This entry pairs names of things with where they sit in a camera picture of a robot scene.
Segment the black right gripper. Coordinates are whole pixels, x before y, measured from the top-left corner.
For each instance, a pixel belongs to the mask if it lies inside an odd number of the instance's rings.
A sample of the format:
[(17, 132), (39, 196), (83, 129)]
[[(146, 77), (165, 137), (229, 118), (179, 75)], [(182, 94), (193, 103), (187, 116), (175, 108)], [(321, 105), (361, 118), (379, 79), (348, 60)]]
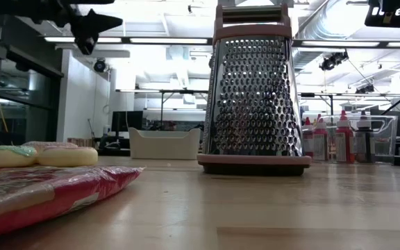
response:
[(367, 4), (365, 26), (400, 28), (400, 0), (368, 0)]

